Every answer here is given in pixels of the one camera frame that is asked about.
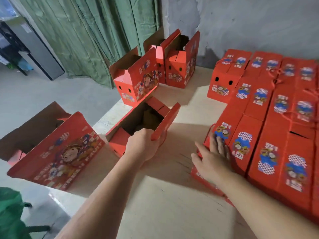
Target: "forearm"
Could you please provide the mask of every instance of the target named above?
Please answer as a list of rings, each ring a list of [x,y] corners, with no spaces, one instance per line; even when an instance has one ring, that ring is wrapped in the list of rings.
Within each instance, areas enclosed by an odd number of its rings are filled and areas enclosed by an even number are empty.
[[[319,229],[300,214],[228,172],[221,190],[235,205],[258,239],[319,238]]]
[[[124,155],[57,239],[116,238],[134,178],[142,161]]]

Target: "hand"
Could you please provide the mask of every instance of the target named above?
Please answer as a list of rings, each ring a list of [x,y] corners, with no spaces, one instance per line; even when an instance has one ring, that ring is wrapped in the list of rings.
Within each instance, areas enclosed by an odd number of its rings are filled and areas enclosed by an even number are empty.
[[[229,160],[229,149],[221,137],[216,138],[213,133],[209,134],[209,140],[210,151],[204,145],[195,142],[203,160],[197,154],[191,154],[192,161],[204,179],[220,187],[225,176],[233,171]]]
[[[153,132],[152,129],[146,128],[135,132],[127,141],[125,154],[142,160],[142,162],[151,159],[160,144],[159,140],[151,141]]]

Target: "tabletop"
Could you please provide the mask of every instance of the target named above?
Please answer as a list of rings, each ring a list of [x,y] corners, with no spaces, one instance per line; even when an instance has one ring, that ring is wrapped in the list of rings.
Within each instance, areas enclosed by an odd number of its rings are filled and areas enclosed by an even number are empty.
[[[226,107],[206,97],[212,70],[196,67],[185,89],[160,85],[154,96],[181,104],[165,143],[138,173],[117,238],[256,238],[235,208],[190,176],[194,141],[203,142]],[[105,134],[131,109],[119,100],[94,126]],[[67,192],[50,196],[73,216],[113,168],[118,157],[105,145]]]

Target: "gray wall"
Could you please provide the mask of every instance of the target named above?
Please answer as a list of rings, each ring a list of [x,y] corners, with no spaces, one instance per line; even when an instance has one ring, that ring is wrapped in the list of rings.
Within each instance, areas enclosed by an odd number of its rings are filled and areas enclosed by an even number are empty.
[[[201,32],[197,65],[228,48],[319,59],[319,0],[162,0],[165,35]]]

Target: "concrete floor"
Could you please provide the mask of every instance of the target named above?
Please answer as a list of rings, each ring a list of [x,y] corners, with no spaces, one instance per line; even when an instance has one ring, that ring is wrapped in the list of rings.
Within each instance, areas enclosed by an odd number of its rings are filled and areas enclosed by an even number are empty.
[[[0,138],[19,127],[51,102],[56,101],[66,112],[82,112],[94,125],[118,100],[116,89],[101,86],[91,79],[66,79],[66,75],[50,81],[31,71],[24,76],[0,63]],[[6,175],[9,165],[0,160],[0,187],[20,191],[26,202],[22,220],[27,226],[50,225],[49,233],[31,233],[32,238],[54,238],[70,219],[42,185]]]

